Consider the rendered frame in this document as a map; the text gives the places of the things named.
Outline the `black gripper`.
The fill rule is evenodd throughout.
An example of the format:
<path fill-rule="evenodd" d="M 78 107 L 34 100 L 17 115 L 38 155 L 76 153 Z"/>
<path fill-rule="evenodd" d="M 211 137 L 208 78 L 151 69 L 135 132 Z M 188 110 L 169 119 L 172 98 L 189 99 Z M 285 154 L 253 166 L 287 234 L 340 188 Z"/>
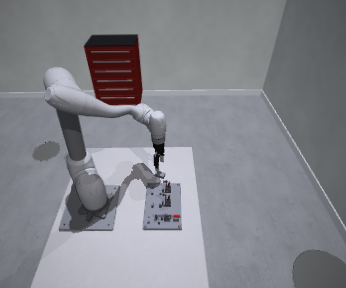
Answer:
<path fill-rule="evenodd" d="M 155 171 L 159 172 L 159 157 L 160 157 L 160 162 L 164 163 L 164 156 L 165 156 L 164 143 L 160 145 L 153 143 L 153 148 L 155 149 L 155 154 L 154 154 Z"/>

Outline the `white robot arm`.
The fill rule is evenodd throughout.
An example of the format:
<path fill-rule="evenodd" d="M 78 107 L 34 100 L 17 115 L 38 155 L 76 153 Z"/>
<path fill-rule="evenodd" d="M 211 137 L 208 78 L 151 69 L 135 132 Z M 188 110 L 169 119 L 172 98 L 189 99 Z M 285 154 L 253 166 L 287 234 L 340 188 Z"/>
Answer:
<path fill-rule="evenodd" d="M 68 171 L 71 171 L 69 174 L 75 187 L 77 182 L 76 190 L 82 202 L 78 214 L 87 215 L 87 222 L 90 222 L 93 216 L 104 219 L 114 195 L 107 194 L 92 155 L 85 150 L 78 115 L 104 118 L 132 115 L 134 120 L 148 128 L 152 142 L 157 145 L 165 142 L 166 118 L 163 112 L 154 111 L 142 103 L 136 106 L 110 106 L 82 92 L 71 73 L 61 67 L 49 69 L 43 81 L 45 100 L 57 111 L 69 153 L 66 157 Z"/>

